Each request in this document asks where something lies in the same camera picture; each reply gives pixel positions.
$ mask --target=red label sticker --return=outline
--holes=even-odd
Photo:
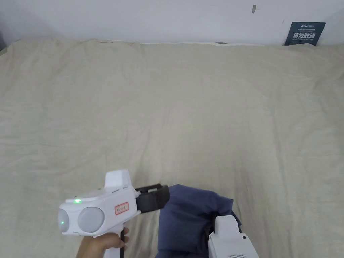
[[[118,214],[121,214],[123,212],[126,212],[129,210],[129,203],[126,202],[126,203],[122,203],[120,205],[117,205],[115,207],[115,214],[118,215]]]

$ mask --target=crumpled cloth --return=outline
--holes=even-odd
[[[233,199],[183,185],[170,188],[160,211],[158,254],[155,258],[208,257],[208,235],[217,215],[233,215]]]

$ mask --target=dark sign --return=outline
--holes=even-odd
[[[326,22],[292,22],[284,46],[318,43]]]

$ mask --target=hand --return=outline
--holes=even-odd
[[[126,227],[123,229],[124,234],[129,233]],[[103,258],[105,250],[111,247],[127,249],[125,243],[129,241],[129,237],[124,237],[124,241],[117,234],[108,233],[96,238],[84,237],[81,241],[76,258]]]

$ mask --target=mattress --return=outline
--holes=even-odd
[[[73,257],[58,206],[127,168],[135,187],[234,199],[260,257],[344,253],[344,46],[31,38],[0,56],[2,257]],[[159,212],[126,257],[157,253]]]

